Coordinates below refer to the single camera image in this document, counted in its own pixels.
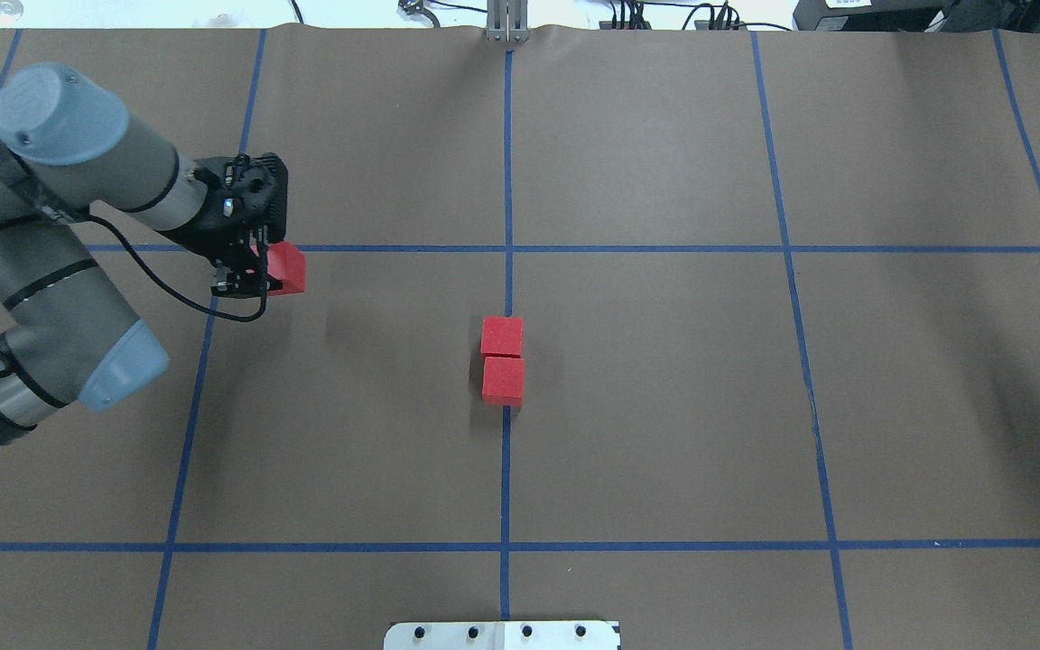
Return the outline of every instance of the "white bracket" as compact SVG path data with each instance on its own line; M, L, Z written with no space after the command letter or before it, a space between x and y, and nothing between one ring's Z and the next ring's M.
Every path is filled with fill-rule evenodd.
M528 0L488 0L488 41L528 41Z
M384 650L620 650L612 621L494 621L396 624Z

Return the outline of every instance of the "white mounting plate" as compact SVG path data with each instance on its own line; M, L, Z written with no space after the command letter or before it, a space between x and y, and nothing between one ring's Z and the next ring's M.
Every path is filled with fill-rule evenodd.
M577 626L584 629L583 636ZM468 634L471 628L474 639ZM422 631L419 639L417 629ZM620 650L619 630L619 622L612 621L417 622L387 630L384 650Z

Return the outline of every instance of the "stacked red blocks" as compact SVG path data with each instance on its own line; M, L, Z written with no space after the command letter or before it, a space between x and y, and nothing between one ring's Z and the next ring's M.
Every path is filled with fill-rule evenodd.
M523 319L484 317L479 338L484 358L484 402L495 407L523 406Z

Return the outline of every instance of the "light blue cap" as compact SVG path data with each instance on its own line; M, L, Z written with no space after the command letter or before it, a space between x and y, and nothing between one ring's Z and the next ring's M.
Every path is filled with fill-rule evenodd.
M120 337L79 391L92 411L106 411L166 371L166 352L147 322L139 320Z
M41 164L98 159L127 134L123 99L66 63L34 63L0 90L0 140Z

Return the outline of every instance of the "robotic arm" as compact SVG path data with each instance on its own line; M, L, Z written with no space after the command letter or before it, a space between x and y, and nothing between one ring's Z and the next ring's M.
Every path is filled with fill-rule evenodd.
M160 342L70 223L111 230L166 291L232 320L255 320L268 293L298 292L305 260L286 231L284 162L274 154L192 161L123 100L61 63L18 71L0 92L0 445L75 400L103 411L166 370ZM170 289L127 239L87 213L102 201L215 267L211 293L259 298L252 316Z

